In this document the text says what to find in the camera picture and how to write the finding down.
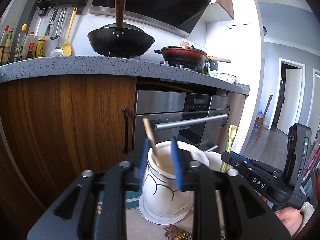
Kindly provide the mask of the person's right hand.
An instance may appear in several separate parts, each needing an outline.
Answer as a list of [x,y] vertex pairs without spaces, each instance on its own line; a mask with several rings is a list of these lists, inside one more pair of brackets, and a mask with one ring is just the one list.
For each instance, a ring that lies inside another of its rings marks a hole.
[[276,211],[275,215],[287,228],[291,238],[294,239],[307,224],[314,211],[315,208],[309,202],[305,202],[300,210],[287,206]]

